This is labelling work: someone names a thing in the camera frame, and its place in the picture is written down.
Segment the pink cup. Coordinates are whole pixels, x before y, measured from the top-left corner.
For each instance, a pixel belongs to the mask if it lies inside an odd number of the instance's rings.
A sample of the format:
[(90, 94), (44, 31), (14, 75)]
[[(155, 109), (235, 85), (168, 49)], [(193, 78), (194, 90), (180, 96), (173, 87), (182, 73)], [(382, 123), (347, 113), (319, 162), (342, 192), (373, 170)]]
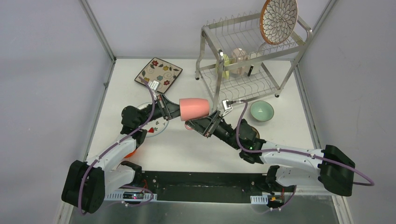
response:
[(209, 115), (210, 104), (203, 98), (182, 98), (179, 100), (182, 121), (198, 119)]

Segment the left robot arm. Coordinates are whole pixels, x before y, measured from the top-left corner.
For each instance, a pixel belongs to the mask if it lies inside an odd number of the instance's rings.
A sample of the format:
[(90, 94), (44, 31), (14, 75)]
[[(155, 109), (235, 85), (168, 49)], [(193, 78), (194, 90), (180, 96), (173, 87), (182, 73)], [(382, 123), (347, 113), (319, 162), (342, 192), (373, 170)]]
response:
[(141, 167), (122, 159), (133, 153), (145, 140), (147, 123), (158, 118), (180, 117), (180, 105), (165, 95), (152, 96), (142, 109), (126, 106), (121, 112), (122, 129), (118, 138), (105, 150), (86, 161), (74, 161), (70, 167), (61, 199), (79, 209), (82, 215), (96, 212), (105, 196), (128, 185), (136, 189), (142, 184)]

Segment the watermelon pattern round plate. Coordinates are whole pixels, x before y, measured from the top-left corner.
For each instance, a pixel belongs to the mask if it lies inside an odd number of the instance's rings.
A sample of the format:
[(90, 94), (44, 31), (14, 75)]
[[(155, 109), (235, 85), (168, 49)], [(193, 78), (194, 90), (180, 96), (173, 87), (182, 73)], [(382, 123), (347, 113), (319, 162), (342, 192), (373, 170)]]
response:
[(150, 138), (161, 134), (168, 127), (168, 124), (169, 121), (163, 117), (148, 122), (143, 127), (144, 130), (147, 130), (146, 137)]

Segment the white ribbed mug black handle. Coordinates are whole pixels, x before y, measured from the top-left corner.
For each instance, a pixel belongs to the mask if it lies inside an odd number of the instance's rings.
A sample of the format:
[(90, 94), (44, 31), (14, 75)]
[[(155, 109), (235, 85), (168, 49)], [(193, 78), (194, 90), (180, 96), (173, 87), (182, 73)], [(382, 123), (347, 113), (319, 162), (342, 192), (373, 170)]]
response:
[[(249, 58), (254, 59), (260, 56), (262, 56), (260, 52), (255, 52), (255, 53), (250, 53)], [(247, 76), (250, 77), (251, 75), (257, 74), (260, 71), (260, 68), (261, 68), (261, 62), (251, 63), (249, 70), (247, 72)]]

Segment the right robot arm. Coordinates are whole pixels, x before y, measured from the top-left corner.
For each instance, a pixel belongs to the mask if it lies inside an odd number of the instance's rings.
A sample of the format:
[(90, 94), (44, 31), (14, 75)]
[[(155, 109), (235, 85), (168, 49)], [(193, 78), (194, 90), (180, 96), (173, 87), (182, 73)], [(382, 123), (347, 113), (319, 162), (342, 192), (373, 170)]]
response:
[(281, 187), (319, 186), (339, 196), (351, 196), (355, 163), (340, 149), (286, 147), (257, 137), (245, 119), (233, 128), (219, 112), (186, 121), (186, 125), (205, 137), (216, 136), (249, 163), (269, 164), (265, 185), (271, 191)]

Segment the brown rim petal pattern plate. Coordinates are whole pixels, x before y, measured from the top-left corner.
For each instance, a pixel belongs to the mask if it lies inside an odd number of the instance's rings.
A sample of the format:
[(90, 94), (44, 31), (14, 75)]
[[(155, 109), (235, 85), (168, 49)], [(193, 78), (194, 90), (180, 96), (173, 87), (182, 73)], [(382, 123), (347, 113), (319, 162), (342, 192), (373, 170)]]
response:
[(296, 0), (267, 0), (260, 15), (260, 33), (267, 44), (285, 42), (296, 26), (298, 5)]

